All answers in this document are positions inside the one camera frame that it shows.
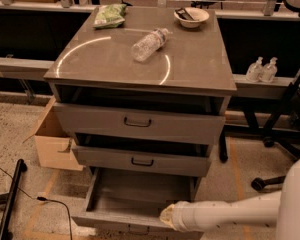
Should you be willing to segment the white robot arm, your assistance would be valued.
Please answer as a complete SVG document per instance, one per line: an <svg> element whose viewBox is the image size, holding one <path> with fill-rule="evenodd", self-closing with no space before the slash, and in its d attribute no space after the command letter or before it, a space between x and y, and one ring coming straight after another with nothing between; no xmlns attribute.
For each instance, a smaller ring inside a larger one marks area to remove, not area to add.
<svg viewBox="0 0 300 240"><path fill-rule="evenodd" d="M226 224L275 225L276 240L300 240L300 160L289 169L280 191L232 203L179 201L159 218L179 232L206 232Z"/></svg>

